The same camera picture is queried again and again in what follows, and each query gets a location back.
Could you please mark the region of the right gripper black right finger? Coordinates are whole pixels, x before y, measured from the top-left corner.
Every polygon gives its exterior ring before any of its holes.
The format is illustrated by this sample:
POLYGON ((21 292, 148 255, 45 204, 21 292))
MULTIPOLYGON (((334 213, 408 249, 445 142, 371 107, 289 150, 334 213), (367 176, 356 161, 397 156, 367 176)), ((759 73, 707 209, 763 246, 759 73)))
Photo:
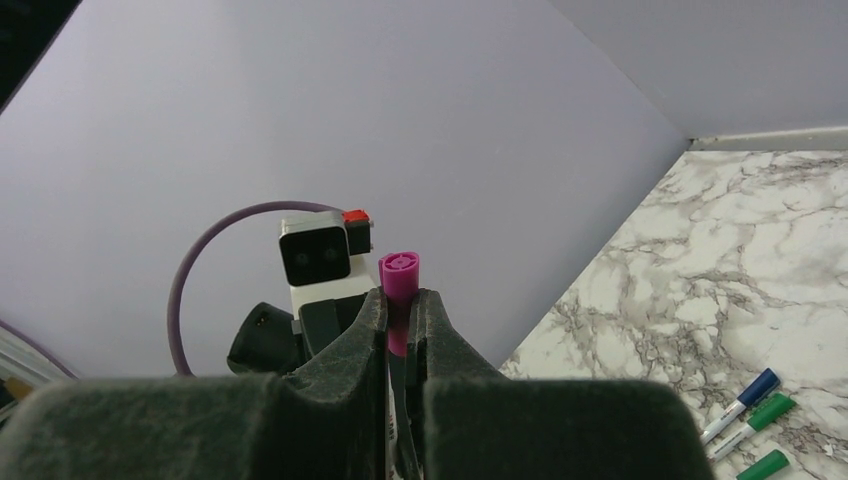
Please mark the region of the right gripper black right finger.
POLYGON ((440 294, 410 313, 406 409, 427 479, 710 479, 694 420, 645 380, 511 380, 452 326, 440 294))

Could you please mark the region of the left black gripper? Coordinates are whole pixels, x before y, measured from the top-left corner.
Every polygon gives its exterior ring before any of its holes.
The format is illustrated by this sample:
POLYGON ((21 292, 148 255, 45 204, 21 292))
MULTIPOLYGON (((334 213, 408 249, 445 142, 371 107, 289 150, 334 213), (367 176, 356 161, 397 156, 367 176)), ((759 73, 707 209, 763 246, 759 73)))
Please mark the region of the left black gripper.
POLYGON ((310 363, 354 324, 364 294, 307 303, 300 317, 257 304, 239 327, 226 357, 235 374, 291 374, 310 363))

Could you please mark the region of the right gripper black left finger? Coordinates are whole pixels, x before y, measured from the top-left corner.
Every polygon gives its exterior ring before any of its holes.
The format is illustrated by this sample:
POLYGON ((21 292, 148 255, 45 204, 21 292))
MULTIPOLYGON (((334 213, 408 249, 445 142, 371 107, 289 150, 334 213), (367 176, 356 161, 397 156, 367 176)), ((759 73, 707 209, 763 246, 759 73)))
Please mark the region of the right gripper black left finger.
POLYGON ((383 479, 382 291, 288 375, 84 380, 30 395, 1 432, 5 479, 383 479))

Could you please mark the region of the pink pen cap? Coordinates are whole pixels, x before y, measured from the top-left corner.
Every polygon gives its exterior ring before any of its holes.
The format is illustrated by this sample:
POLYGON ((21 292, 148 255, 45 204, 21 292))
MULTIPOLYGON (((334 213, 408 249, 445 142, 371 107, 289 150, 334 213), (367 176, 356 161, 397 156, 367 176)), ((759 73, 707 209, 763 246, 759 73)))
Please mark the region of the pink pen cap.
POLYGON ((392 253, 381 258, 378 267, 388 302, 388 348, 403 358, 407 355, 412 302, 419 291, 420 257, 411 251, 392 253))

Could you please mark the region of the blue pen cap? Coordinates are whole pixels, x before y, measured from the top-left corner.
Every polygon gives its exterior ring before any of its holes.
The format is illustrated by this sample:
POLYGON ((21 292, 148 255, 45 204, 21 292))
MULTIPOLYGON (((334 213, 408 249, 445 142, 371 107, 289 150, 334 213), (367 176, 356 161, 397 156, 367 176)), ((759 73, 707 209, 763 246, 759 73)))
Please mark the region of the blue pen cap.
POLYGON ((768 397, 780 384, 779 376, 771 368, 766 368, 736 397, 736 400, 746 408, 752 408, 768 397))

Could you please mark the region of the green pen cap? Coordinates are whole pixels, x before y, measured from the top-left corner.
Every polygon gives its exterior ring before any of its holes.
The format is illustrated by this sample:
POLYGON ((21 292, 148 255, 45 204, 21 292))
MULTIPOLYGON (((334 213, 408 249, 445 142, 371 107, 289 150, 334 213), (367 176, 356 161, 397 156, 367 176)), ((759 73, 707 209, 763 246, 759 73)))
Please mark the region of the green pen cap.
POLYGON ((775 449, 735 476, 736 480, 766 480, 790 465, 788 457, 775 449))
POLYGON ((789 396, 774 393, 751 413, 747 424, 756 432, 762 431, 796 406, 797 402, 789 396))

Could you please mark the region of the silver pen red tip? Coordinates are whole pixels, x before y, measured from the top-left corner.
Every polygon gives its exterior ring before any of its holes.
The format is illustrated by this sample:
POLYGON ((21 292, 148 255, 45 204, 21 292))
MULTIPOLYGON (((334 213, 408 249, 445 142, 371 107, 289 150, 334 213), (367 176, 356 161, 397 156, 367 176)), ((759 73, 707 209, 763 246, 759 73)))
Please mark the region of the silver pen red tip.
POLYGON ((714 464, 730 454, 739 444, 774 423, 778 418, 791 411, 798 403, 782 393, 775 393, 766 399, 748 420, 735 432, 722 440, 707 454, 707 461, 714 464))

